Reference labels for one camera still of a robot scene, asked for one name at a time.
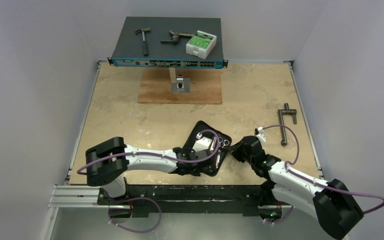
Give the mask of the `silver thinning scissors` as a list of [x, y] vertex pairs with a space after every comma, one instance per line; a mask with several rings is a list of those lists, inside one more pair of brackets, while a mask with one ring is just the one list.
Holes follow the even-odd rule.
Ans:
[[223, 137], [219, 137], [219, 148], [228, 147], [230, 145], [230, 141], [228, 139], [224, 139]]

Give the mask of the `black zippered tool case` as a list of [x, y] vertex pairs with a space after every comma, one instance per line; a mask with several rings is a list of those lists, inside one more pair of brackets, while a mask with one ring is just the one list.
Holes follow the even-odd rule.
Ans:
[[199, 120], [195, 124], [195, 126], [193, 127], [193, 129], [192, 129], [189, 137], [187, 138], [185, 144], [183, 145], [182, 149], [186, 149], [186, 148], [191, 148], [192, 149], [192, 147], [193, 147], [193, 145], [194, 145], [194, 143], [196, 141], [196, 136], [197, 136], [198, 133], [201, 133], [204, 137], [207, 137], [207, 138], [212, 138], [212, 139], [215, 138], [215, 140], [218, 140], [219, 137], [222, 137], [222, 138], [227, 139], [227, 140], [230, 141], [229, 146], [226, 146], [224, 148], [219, 148], [220, 155], [219, 155], [218, 168], [215, 168], [215, 152], [212, 150], [213, 146], [210, 149], [212, 154], [210, 154], [208, 157], [203, 158], [201, 160], [193, 160], [193, 161], [191, 161], [192, 163], [199, 163], [199, 162], [203, 162], [203, 161], [206, 161], [207, 159], [212, 158], [212, 165], [211, 165], [212, 173], [210, 173], [210, 174], [202, 173], [202, 174], [210, 176], [210, 177], [214, 177], [219, 172], [223, 161], [225, 160], [225, 158], [228, 155], [228, 151], [229, 151], [229, 149], [231, 147], [232, 138], [230, 136], [228, 136], [228, 135], [226, 135], [226, 134], [216, 130], [215, 128], [211, 127], [210, 125], [208, 125], [204, 121]]

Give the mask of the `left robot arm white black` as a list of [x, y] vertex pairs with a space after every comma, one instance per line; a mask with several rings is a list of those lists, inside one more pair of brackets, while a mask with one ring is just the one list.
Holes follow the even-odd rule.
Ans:
[[157, 171], [176, 175], [200, 175], [200, 163], [211, 162], [219, 150], [217, 138], [199, 135], [191, 148], [151, 150], [128, 145], [122, 137], [102, 142], [85, 153], [86, 164], [76, 172], [90, 187], [101, 187], [118, 205], [129, 199], [127, 171]]

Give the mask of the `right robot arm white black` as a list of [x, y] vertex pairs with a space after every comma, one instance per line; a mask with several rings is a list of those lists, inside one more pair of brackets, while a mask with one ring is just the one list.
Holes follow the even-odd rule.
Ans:
[[315, 218], [336, 240], [343, 239], [364, 217], [342, 181], [314, 178], [286, 166], [280, 158], [267, 154], [256, 136], [243, 137], [231, 147], [230, 154], [265, 179], [260, 186], [261, 205], [275, 201], [290, 204]]

